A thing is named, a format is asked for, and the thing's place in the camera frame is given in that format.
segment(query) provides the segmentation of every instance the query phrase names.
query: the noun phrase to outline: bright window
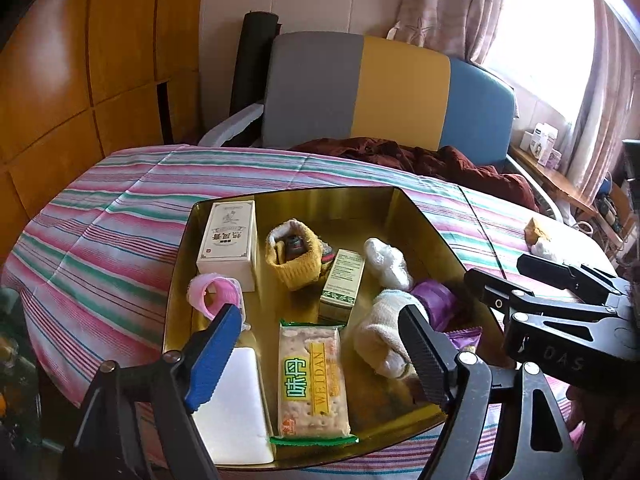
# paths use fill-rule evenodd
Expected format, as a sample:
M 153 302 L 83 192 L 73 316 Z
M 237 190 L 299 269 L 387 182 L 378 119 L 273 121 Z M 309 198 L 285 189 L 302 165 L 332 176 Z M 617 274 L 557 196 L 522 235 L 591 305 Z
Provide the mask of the bright window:
M 575 121 L 593 60 L 593 0 L 504 0 L 483 63 Z

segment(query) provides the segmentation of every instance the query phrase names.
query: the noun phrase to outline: pink curtain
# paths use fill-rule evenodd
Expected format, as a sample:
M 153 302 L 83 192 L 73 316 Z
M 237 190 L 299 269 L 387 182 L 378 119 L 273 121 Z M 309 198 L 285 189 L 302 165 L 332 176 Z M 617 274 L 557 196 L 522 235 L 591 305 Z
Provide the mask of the pink curtain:
M 588 200 L 593 200 L 629 135 L 629 109 L 634 72 L 640 56 L 603 0 L 594 0 L 596 45 L 591 68 L 592 92 L 586 93 L 576 122 L 575 145 L 566 176 Z
M 481 64 L 491 46 L 503 0 L 402 0 L 387 39 Z

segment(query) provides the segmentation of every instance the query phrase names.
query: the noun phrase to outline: rolled sock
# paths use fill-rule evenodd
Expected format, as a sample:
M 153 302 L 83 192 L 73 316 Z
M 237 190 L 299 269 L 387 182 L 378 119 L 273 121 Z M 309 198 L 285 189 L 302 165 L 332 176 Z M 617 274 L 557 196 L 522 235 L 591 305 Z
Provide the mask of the rolled sock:
M 360 357 L 379 375 L 398 378 L 406 374 L 411 360 L 398 333 L 398 314 L 408 304 L 424 307 L 402 290 L 383 290 L 373 300 L 371 312 L 354 329 L 353 345 Z

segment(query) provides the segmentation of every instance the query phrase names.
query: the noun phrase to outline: striped blanket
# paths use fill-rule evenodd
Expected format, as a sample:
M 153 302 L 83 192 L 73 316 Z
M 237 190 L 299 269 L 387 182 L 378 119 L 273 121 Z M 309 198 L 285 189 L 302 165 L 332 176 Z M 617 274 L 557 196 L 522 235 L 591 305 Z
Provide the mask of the striped blanket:
M 527 250 L 522 230 L 532 215 L 519 206 L 364 162 L 187 145 L 124 150 L 96 164 L 27 225 L 1 283 L 20 293 L 40 363 L 78 405 L 101 361 L 130 366 L 158 358 L 173 265 L 193 203 L 270 190 L 372 185 L 403 188 L 466 267 L 505 276 L 541 296 L 570 297 L 518 274 L 516 259 Z M 566 409 L 565 386 L 552 386 Z M 141 411 L 150 426 L 152 413 Z M 492 408 L 477 466 L 490 453 L 496 423 Z M 155 440 L 151 430 L 143 431 Z M 294 475 L 415 478 L 437 434 Z M 148 447 L 161 463 L 157 443 Z

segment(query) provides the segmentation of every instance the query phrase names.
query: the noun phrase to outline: biscuit package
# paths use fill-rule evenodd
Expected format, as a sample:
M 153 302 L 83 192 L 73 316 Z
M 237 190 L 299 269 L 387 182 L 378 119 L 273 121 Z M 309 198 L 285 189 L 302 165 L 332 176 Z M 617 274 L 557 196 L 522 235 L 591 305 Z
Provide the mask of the biscuit package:
M 281 322 L 278 432 L 281 446 L 337 446 L 351 434 L 338 326 Z

